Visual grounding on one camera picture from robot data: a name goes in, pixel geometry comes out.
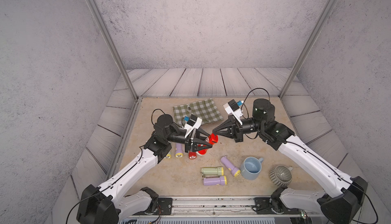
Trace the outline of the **green flashlight top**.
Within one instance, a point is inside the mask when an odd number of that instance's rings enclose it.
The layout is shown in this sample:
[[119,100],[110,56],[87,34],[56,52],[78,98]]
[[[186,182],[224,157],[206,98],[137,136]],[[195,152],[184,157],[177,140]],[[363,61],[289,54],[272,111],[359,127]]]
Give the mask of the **green flashlight top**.
[[171,152],[169,152],[169,153],[166,155],[165,159],[171,159],[171,158],[172,158],[172,154],[171,154]]

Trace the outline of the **green flashlight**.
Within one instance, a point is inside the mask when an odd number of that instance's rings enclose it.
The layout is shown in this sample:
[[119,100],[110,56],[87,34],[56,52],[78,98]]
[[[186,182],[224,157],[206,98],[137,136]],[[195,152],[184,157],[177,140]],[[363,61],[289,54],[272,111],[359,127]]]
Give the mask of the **green flashlight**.
[[201,174],[204,178],[223,176],[224,175],[224,168],[223,167],[204,167],[204,168],[201,168]]
[[165,159],[171,159],[171,158],[172,158],[172,154],[171,154],[171,152],[169,152],[169,153],[166,155]]

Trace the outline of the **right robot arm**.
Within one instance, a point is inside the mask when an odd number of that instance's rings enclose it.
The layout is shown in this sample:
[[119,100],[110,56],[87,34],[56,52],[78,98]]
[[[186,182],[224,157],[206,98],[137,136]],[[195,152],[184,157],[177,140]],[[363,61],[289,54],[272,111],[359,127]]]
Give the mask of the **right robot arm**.
[[362,177],[352,178],[310,149],[288,126],[276,121],[275,106],[270,99],[256,99],[252,116],[242,118],[245,101],[231,100],[224,105],[228,119],[214,128],[213,133],[242,142],[255,133],[274,150],[289,157],[322,187],[323,191],[295,190],[280,186],[270,196],[269,209],[283,214],[289,209],[301,209],[323,214],[334,224],[349,224],[363,206],[368,183]]

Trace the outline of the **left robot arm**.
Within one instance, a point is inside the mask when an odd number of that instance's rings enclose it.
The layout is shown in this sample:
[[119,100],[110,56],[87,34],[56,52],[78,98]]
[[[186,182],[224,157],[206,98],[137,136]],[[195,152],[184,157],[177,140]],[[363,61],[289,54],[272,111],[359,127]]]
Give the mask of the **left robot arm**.
[[202,120],[194,115],[186,117],[180,127],[168,114],[159,116],[154,131],[141,146],[140,153],[121,171],[101,183],[84,189],[76,220],[80,224],[117,224],[139,212],[159,213],[159,195],[149,187],[127,196],[126,193],[150,169],[158,165],[170,152],[172,143],[185,147],[186,152],[198,152],[211,148],[218,137],[201,128]]

